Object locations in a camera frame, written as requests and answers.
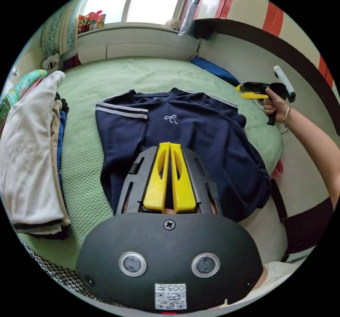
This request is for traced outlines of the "person's right hand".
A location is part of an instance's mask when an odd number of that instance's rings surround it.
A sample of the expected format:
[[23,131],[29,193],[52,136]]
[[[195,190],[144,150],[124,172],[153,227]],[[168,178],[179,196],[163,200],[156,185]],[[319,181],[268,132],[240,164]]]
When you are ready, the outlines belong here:
[[263,101],[265,114],[274,116],[276,122],[288,125],[291,106],[270,88],[266,88],[267,99]]

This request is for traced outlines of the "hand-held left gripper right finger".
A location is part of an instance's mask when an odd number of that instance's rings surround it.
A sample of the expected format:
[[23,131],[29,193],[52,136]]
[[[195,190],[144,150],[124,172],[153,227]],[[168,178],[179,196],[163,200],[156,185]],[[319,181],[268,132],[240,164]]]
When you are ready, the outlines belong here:
[[172,197],[175,213],[192,212],[196,200],[181,145],[171,143]]

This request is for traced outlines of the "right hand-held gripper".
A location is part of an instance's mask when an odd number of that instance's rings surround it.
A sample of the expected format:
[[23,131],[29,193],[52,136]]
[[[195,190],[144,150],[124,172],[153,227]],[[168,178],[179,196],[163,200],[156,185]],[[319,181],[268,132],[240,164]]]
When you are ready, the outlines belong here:
[[[283,100],[287,102],[287,86],[282,82],[275,82],[271,84],[263,82],[245,82],[239,84],[235,89],[240,92],[241,97],[247,100],[259,100],[262,102],[262,107],[264,106],[264,99],[268,99],[269,96],[266,94],[266,88],[270,88],[274,93],[279,95]],[[274,116],[268,117],[268,125],[275,125],[276,120]]]

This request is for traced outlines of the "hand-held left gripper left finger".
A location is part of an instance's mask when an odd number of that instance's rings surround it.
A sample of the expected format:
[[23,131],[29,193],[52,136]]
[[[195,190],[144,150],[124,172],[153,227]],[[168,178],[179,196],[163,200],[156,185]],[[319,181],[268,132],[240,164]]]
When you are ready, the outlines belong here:
[[143,206],[146,210],[164,213],[169,168],[170,143],[160,143],[156,148]]

